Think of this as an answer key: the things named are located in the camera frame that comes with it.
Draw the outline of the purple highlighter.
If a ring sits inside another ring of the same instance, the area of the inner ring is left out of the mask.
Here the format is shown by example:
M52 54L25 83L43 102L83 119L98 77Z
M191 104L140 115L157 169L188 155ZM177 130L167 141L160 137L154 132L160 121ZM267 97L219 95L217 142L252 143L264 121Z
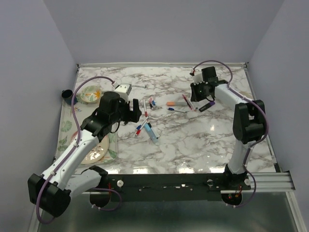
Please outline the purple highlighter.
M199 111L200 112L204 112L204 111L208 110L209 108L211 108L214 105L215 105L215 102L214 101L210 101L209 103L207 103L204 106L200 107Z

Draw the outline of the orange capped highlighter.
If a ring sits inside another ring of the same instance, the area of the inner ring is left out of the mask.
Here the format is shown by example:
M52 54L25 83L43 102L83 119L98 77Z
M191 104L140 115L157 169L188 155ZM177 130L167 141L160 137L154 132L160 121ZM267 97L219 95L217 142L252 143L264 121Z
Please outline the orange capped highlighter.
M166 103L167 106L172 107L172 106L188 106L186 102L184 101L169 101Z

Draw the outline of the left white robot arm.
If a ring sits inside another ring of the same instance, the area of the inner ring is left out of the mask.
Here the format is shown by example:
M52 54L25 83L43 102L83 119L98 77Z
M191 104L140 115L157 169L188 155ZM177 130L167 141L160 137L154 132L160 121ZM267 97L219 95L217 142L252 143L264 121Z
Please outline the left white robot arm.
M72 177L86 155L112 131L115 123L135 122L141 116L139 101L126 101L115 91L107 91L99 106L77 125L77 135L62 155L41 175L28 179L30 201L36 205L37 217L44 210L59 217L68 208L71 199L94 188L104 190L108 173L99 167L90 167L77 177Z

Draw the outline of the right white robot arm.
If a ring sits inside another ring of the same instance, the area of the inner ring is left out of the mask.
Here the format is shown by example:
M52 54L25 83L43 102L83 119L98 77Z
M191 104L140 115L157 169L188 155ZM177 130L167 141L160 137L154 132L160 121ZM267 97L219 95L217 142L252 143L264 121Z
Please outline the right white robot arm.
M249 99L232 89L229 82L219 80L213 66L202 69L201 74L195 74L195 69L192 69L190 75L193 76L193 83L190 84L192 102L212 97L211 103L214 103L218 98L234 110L233 134L236 143L222 177L223 186L234 189L246 178L246 165L252 149L267 137L268 123L264 102Z

